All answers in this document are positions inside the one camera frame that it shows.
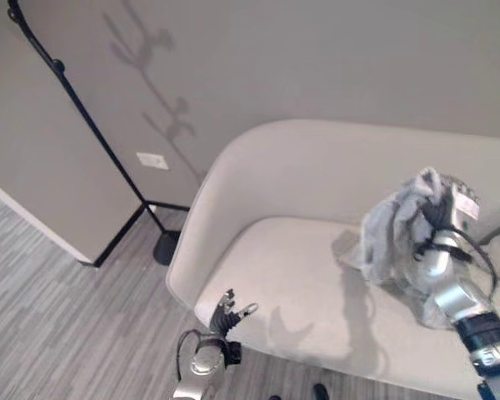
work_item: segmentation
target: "black cable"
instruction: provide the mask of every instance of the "black cable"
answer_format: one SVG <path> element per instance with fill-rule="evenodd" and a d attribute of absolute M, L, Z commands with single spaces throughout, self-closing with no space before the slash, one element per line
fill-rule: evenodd
<path fill-rule="evenodd" d="M 456 227 L 452 226 L 441 226 L 438 230 L 457 233 L 459 236 L 465 239 L 465 241 L 467 241 L 468 244 L 472 246 L 472 248 L 476 251 L 477 254 L 480 255 L 480 257 L 483 259 L 483 261 L 489 268 L 489 272 L 491 273 L 491 292 L 489 293 L 489 301 L 493 300 L 493 295 L 496 292 L 498 286 L 498 275 L 489 255 L 482 250 L 480 245 L 472 237 L 470 237 L 467 233 L 465 233 L 461 229 L 457 229 Z"/>
<path fill-rule="evenodd" d="M 202 334 L 196 330 L 196 329 L 189 329 L 188 331 L 185 331 L 182 333 L 180 338 L 177 340 L 177 347 L 176 347 L 176 377 L 177 381 L 180 382 L 182 380 L 182 371 L 180 369 L 180 350 L 182 349 L 182 345 L 185 342 L 185 339 L 187 336 L 189 336 L 191 333 L 194 333 L 197 336 L 197 339 L 200 340 L 200 337 Z"/>

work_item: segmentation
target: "electrical outlet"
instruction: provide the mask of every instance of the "electrical outlet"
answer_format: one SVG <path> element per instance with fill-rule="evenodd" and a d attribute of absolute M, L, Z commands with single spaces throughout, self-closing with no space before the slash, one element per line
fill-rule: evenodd
<path fill-rule="evenodd" d="M 169 170 L 165 157 L 161 154 L 151 154 L 149 152 L 138 152 L 137 158 L 145 167 Z"/>

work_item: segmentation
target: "gray cloth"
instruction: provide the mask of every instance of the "gray cloth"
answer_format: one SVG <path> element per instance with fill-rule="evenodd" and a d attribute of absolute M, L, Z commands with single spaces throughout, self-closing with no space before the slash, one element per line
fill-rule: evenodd
<path fill-rule="evenodd" d="M 363 219 L 357 260 L 368 281 L 383 285 L 412 309 L 422 325 L 430 328 L 447 328 L 447 319 L 429 293 L 411 286 L 407 276 L 415 263 L 415 243 L 430 238 L 433 230 L 422 207 L 426 202 L 439 204 L 442 195 L 441 177 L 431 167 L 406 182 Z"/>

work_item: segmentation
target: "black metal coat rack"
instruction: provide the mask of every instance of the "black metal coat rack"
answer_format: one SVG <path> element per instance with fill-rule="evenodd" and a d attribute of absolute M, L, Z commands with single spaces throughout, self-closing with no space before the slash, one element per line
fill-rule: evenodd
<path fill-rule="evenodd" d="M 18 4 L 18 0 L 7 0 L 7 4 L 9 6 L 9 9 L 7 10 L 7 15 L 12 19 L 14 23 L 16 23 L 20 27 L 26 39 L 30 42 L 30 44 L 39 54 L 39 56 L 41 56 L 42 60 L 52 70 L 57 80 L 61 83 L 63 89 L 65 89 L 65 92 L 67 92 L 68 96 L 71 98 L 76 109 L 82 115 L 83 119 L 85 120 L 85 123 L 91 129 L 92 134 L 100 142 L 106 154 L 109 156 L 109 158 L 111 158 L 111 161 L 113 162 L 115 167 L 117 167 L 118 171 L 122 174 L 122 176 L 126 180 L 128 186 L 133 190 L 133 192 L 141 202 L 141 206 L 139 207 L 139 209 L 126 222 L 124 227 L 122 227 L 122 229 L 118 232 L 117 236 L 115 236 L 115 238 L 109 243 L 107 248 L 102 252 L 102 254 L 97 258 L 97 260 L 92 263 L 92 265 L 95 267 L 100 267 L 102 265 L 102 263 L 108 257 L 109 253 L 117 246 L 118 242 L 120 242 L 124 234 L 126 234 L 128 229 L 144 212 L 144 210 L 148 212 L 152 220 L 156 223 L 156 225 L 159 227 L 159 230 L 161 231 L 161 236 L 157 241 L 156 247 L 154 248 L 153 256 L 156 259 L 156 261 L 158 261 L 162 265 L 169 265 L 173 258 L 176 245 L 178 243 L 180 231 L 173 231 L 166 229 L 161 223 L 161 221 L 159 221 L 159 218 L 155 214 L 155 212 L 152 211 L 150 206 L 155 205 L 159 207 L 172 208 L 182 211 L 188 211 L 189 208 L 174 204 L 168 204 L 165 202 L 148 201 L 143 196 L 143 194 L 139 191 L 135 182 L 132 180 L 132 178 L 126 171 L 126 168 L 124 168 L 123 164 L 120 162 L 115 152 L 109 146 L 105 137 L 100 132 L 100 129 L 98 129 L 97 124 L 93 121 L 91 115 L 83 105 L 79 96 L 74 91 L 73 86 L 65 76 L 65 64 L 61 60 L 51 57 L 50 54 L 48 54 L 48 52 L 44 48 L 44 46 L 38 41 L 37 37 L 33 34 L 32 29 L 29 27 L 28 23 L 26 22 L 26 19 L 24 18 L 23 11 Z"/>

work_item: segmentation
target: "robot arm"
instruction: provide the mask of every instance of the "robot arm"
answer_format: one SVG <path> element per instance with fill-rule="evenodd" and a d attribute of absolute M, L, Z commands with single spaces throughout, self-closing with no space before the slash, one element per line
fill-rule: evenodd
<path fill-rule="evenodd" d="M 258 309 L 256 303 L 250 304 L 239 312 L 233 312 L 235 305 L 233 290 L 224 293 L 217 304 L 209 323 L 209 333 L 187 331 L 180 338 L 178 350 L 188 333 L 198 336 L 198 344 L 191 361 L 190 372 L 182 377 L 179 370 L 179 354 L 177 354 L 177 375 L 179 384 L 172 399 L 211 400 L 224 382 L 224 373 L 229 365 L 241 363 L 241 343 L 229 342 L 228 331 L 234 328 L 245 317 Z"/>
<path fill-rule="evenodd" d="M 460 273 L 472 261 L 463 245 L 473 241 L 463 230 L 470 228 L 477 217 L 475 200 L 462 182 L 447 177 L 446 196 L 441 204 L 424 210 L 436 233 L 422 250 L 424 259 L 416 278 L 422 289 L 432 293 L 469 351 L 472 365 L 483 378 L 478 385 L 482 399 L 500 400 L 500 317 L 490 298 Z M 482 256 L 490 263 L 485 254 Z M 496 283 L 493 274 L 492 294 Z"/>

